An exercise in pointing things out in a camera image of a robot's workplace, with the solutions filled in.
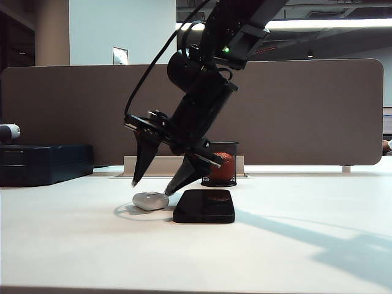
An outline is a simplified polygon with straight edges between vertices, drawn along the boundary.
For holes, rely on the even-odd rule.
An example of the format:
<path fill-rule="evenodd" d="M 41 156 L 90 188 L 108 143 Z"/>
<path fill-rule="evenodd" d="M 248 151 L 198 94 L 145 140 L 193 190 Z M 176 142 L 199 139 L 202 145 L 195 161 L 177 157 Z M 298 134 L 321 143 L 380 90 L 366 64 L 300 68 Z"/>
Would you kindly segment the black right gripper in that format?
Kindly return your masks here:
<path fill-rule="evenodd" d="M 223 160 L 209 148 L 205 134 L 217 118 L 230 95 L 238 90 L 222 69 L 203 69 L 190 82 L 171 117 L 152 111 L 148 117 L 127 113 L 124 125 L 137 141 L 137 161 L 132 187 L 135 187 L 155 158 L 160 144 L 166 144 L 175 155 L 185 155 L 181 166 L 165 189 L 173 195 L 182 187 L 210 174 L 210 166 L 220 167 Z"/>

